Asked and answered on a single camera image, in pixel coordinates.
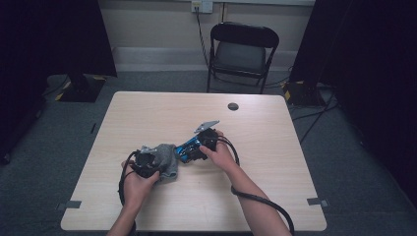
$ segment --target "metal bracket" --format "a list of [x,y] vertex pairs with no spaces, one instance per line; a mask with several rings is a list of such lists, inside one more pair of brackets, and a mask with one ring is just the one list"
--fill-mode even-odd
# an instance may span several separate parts
[[146,146],[142,146],[141,148],[141,153],[145,154],[145,153],[153,153],[156,152],[156,148],[150,148],[150,147],[146,147]]
[[312,205],[320,205],[322,207],[330,206],[330,204],[328,203],[328,200],[320,200],[319,198],[307,199],[307,203],[309,204],[309,206],[312,206]]
[[215,124],[217,124],[217,123],[219,123],[219,122],[220,122],[219,120],[216,120],[216,121],[207,121],[207,122],[205,122],[205,123],[201,124],[201,125],[199,126],[199,128],[197,128],[197,129],[194,131],[194,134],[197,134],[197,133],[199,133],[199,132],[202,132],[202,131],[204,131],[204,130],[206,130],[206,129],[210,128],[211,126],[214,126]]
[[80,208],[81,201],[68,201],[65,204],[58,204],[55,209],[65,210],[66,208]]

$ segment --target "chair seat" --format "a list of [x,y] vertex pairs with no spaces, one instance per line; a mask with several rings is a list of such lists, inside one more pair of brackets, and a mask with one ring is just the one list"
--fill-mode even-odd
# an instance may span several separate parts
[[220,42],[213,67],[262,75],[265,71],[266,50],[263,47]]

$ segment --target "wall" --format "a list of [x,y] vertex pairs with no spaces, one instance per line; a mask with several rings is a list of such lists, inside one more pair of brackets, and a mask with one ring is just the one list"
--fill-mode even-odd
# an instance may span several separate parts
[[[191,13],[191,3],[183,1],[99,1],[107,34],[112,47],[139,48],[142,53],[187,51],[199,54],[198,63],[204,64],[197,17]],[[209,48],[209,31],[224,21],[261,25],[275,30],[280,44],[272,66],[287,68],[300,46],[312,6],[256,5],[213,3],[212,14],[200,14],[202,34]]]

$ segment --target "table top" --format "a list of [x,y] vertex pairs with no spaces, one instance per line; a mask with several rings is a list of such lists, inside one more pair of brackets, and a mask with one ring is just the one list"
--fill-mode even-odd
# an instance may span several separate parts
[[[231,102],[238,110],[228,109]],[[307,202],[317,193],[283,97],[140,91],[114,94],[71,198],[81,205],[66,209],[61,227],[109,230],[122,207],[121,162],[142,145],[182,145],[212,120],[296,231],[326,229],[321,206]],[[180,162],[177,179],[153,188],[136,222],[139,231],[250,231],[227,176],[209,159]]]

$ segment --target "wrist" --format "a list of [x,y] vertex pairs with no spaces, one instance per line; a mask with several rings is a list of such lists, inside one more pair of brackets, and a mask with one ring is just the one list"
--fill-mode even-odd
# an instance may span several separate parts
[[137,215],[141,210],[142,203],[136,204],[124,204],[122,207],[122,211],[127,214]]

